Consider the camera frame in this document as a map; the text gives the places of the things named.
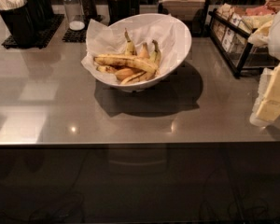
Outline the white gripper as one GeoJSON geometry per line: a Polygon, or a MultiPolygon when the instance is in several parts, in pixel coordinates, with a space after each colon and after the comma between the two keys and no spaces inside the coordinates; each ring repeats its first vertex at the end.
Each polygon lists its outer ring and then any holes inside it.
{"type": "MultiPolygon", "coordinates": [[[[280,61],[280,10],[249,38],[256,47],[267,47],[269,54],[280,61]]],[[[274,122],[280,116],[280,65],[275,67],[264,99],[256,112],[258,119],[274,122]]]]}

